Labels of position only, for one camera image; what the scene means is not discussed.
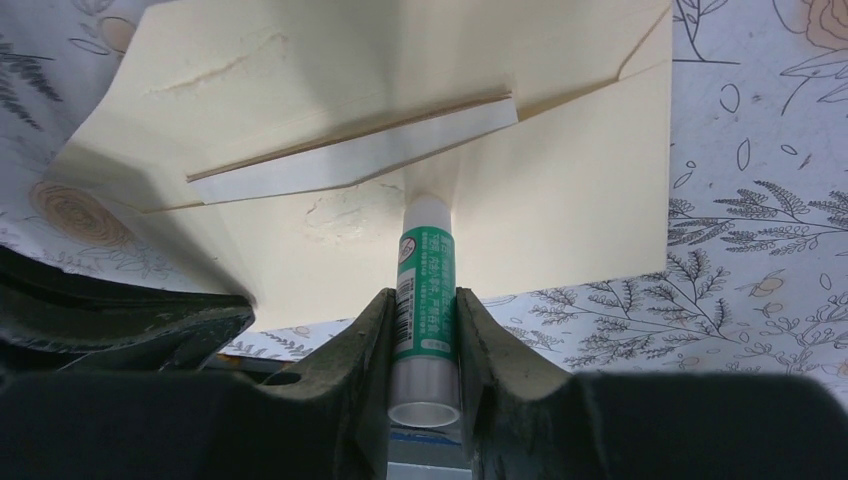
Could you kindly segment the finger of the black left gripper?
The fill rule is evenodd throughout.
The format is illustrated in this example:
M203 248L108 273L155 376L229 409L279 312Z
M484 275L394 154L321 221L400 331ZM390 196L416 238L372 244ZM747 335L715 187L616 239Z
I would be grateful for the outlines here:
M65 273L1 250L1 372L201 368L255 321L238 295Z

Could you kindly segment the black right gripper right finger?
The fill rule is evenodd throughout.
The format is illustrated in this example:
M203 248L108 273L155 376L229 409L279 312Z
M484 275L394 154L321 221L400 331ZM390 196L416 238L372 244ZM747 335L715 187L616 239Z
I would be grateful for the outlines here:
M785 375L571 374L456 294L476 479L843 479L847 414Z

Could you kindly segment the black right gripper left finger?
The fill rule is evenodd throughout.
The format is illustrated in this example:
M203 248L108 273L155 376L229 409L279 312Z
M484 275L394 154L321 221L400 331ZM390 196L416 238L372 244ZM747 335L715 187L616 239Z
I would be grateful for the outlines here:
M5 479L382 479L396 293L266 384L235 372L20 376Z

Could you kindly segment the white green glue stick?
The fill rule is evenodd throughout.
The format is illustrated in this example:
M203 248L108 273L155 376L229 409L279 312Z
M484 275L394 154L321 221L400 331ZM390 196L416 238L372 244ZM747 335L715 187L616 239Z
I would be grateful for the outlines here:
M388 416L413 428L460 417L451 212L433 195L406 208L398 244Z

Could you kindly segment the cream envelope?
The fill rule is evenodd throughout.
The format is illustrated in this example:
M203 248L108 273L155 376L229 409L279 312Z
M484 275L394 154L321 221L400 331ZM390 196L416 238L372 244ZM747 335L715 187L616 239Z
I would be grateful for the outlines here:
M257 330L395 282L407 204L449 207L481 296L661 270L668 1L173 1L146 9L50 165ZM191 179L510 94L518 122L359 184L206 205Z

